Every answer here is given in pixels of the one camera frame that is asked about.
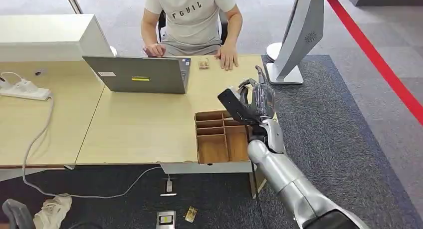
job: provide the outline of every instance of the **metal forearm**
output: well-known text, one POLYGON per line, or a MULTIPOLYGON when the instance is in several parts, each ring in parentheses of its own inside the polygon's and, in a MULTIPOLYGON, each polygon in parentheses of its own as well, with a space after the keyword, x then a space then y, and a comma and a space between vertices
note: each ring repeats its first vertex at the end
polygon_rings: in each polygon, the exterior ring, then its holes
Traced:
POLYGON ((275 142, 282 142, 279 150, 269 149, 263 141, 252 140, 248 144, 248 155, 263 172, 300 229, 368 229, 357 216, 339 207, 308 181, 286 155, 282 138, 272 138, 271 134, 268 136, 269 146, 277 147, 275 142))

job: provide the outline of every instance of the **robotic arm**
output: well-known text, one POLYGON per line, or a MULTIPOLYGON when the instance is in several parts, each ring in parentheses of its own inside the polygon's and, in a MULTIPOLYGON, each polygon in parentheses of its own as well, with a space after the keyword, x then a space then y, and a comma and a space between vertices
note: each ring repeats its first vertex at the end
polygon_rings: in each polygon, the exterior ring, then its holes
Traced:
POLYGON ((263 172, 284 207, 300 229, 369 229, 349 212, 318 191, 289 159, 283 143, 282 129, 273 119, 274 91, 268 86, 262 69, 256 66, 259 82, 248 79, 238 90, 222 92, 218 99, 234 120, 251 126, 248 156, 263 172), (248 85, 252 102, 248 103, 248 85))

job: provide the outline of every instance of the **laptop lid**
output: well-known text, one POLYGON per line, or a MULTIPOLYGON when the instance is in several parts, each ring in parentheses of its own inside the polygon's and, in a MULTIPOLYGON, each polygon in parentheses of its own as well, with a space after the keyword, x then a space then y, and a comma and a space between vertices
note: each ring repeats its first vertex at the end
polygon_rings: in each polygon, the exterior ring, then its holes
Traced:
POLYGON ((180 59, 91 56, 83 58, 111 91, 186 92, 180 59))

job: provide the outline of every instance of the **red line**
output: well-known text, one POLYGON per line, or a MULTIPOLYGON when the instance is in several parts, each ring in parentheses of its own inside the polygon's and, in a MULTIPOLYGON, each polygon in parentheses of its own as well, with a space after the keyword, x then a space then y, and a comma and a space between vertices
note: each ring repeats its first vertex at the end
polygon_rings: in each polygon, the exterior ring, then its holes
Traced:
POLYGON ((414 117, 423 125, 423 106, 416 98, 408 91, 400 79, 395 75, 389 65, 385 62, 382 56, 378 53, 375 47, 370 43, 364 33, 360 30, 358 25, 350 17, 347 11, 342 7, 338 0, 327 0, 331 5, 336 15, 344 24, 345 28, 350 32, 357 44, 367 55, 385 81, 390 85, 393 91, 398 95, 401 101, 406 105, 414 117))

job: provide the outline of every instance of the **wooden divider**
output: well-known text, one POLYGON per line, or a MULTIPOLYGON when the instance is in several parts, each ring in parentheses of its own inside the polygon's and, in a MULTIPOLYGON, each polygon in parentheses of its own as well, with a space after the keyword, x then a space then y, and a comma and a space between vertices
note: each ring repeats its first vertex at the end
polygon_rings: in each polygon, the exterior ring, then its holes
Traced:
POLYGON ((245 126, 227 111, 197 113, 195 121, 200 164, 248 161, 245 126))

